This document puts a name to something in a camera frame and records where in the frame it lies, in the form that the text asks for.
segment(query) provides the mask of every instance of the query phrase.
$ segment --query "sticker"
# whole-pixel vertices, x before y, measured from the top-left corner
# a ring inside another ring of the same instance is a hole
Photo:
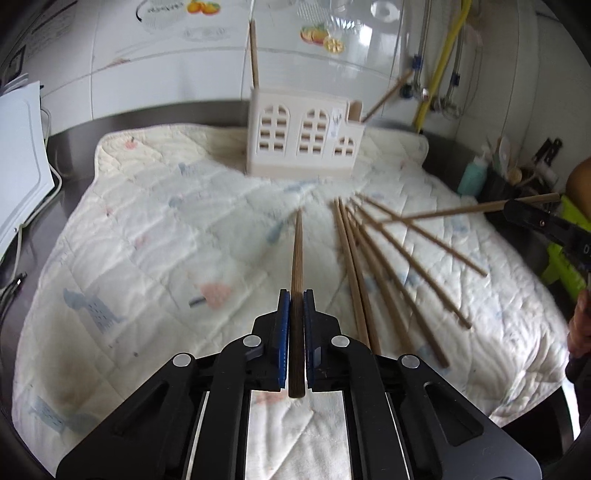
[[[330,113],[329,138],[335,139],[339,136],[339,128],[342,121],[343,109],[333,108]]]

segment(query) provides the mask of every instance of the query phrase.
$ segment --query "yellow hose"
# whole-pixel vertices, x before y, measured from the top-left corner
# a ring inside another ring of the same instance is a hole
[[[447,66],[447,62],[449,61],[449,57],[452,54],[453,44],[456,41],[460,30],[462,29],[466,19],[468,18],[468,13],[470,12],[470,7],[472,6],[472,0],[463,0],[462,2],[462,11],[460,12],[460,18],[457,19],[456,23],[453,25],[452,29],[447,34],[447,38],[445,43],[443,44],[443,51],[441,52],[441,56],[439,57],[439,64],[437,64],[437,69],[435,70],[435,74],[431,79],[431,83],[429,84],[429,94],[430,96],[435,95],[435,93],[439,90],[439,84],[441,83],[441,78],[443,77],[443,73],[445,72],[445,67]],[[425,123],[425,117],[427,116],[427,112],[429,111],[429,105],[431,104],[431,98],[426,102],[421,103],[417,110],[417,116],[414,118],[414,127],[417,130],[417,133],[421,131],[423,128],[423,123]]]

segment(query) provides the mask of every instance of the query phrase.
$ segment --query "wall tile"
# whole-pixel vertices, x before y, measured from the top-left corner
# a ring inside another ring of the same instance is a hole
[[[478,23],[484,52],[502,57],[507,63],[517,60],[519,19],[517,0],[482,2],[482,17]]]
[[[171,53],[93,73],[93,117],[170,103],[239,99],[244,57],[243,50]]]
[[[560,137],[564,147],[552,165],[560,189],[575,166],[591,156],[591,66],[560,23],[538,17],[538,29],[540,75],[521,161],[546,138]]]
[[[45,95],[41,106],[51,114],[51,135],[92,120],[90,75]]]
[[[296,53],[258,52],[261,87],[288,87],[361,100],[367,111],[387,91],[389,78],[373,70]],[[252,88],[250,57],[245,62],[242,97]]]
[[[355,19],[357,26],[343,27],[339,26],[343,22],[320,4],[285,0],[270,8],[267,2],[256,2],[258,47],[351,63],[389,76],[400,48],[399,34],[403,37],[407,34],[401,31],[402,4],[403,0],[383,2],[381,14],[387,21],[381,21],[372,15],[372,2],[350,3],[342,17]],[[323,47],[323,40],[329,34],[342,42],[341,53],[332,54]]]
[[[44,85],[41,96],[90,73],[99,6],[96,0],[78,0],[73,5],[58,0],[27,35],[22,71]]]
[[[504,134],[518,155],[525,139],[534,108],[538,85],[540,59],[538,54],[538,21],[530,0],[518,0],[519,46],[511,102],[507,112]]]
[[[509,109],[514,77],[515,62],[511,63],[503,58],[492,57],[485,53],[478,80],[478,90],[466,113],[474,118],[482,118],[491,124],[503,125]]]
[[[218,13],[190,13],[185,1],[167,11],[148,0],[107,0],[96,29],[93,71],[143,57],[187,50],[246,48],[251,0],[227,0]]]
[[[481,118],[464,115],[457,130],[456,141],[475,152],[480,152],[481,146],[486,144],[486,139],[494,145],[502,130],[502,124],[492,124]]]

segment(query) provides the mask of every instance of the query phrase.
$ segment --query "orange fruit sticker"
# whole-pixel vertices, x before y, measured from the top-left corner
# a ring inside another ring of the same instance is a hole
[[[187,5],[187,12],[190,14],[198,14],[201,11],[202,5],[201,2],[191,2]]]
[[[201,11],[206,15],[215,15],[220,11],[220,4],[208,2],[203,5]]]

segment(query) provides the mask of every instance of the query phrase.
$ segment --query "white plastic panel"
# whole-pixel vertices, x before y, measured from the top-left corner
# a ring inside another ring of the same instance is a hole
[[[0,258],[53,186],[36,82],[0,97]]]

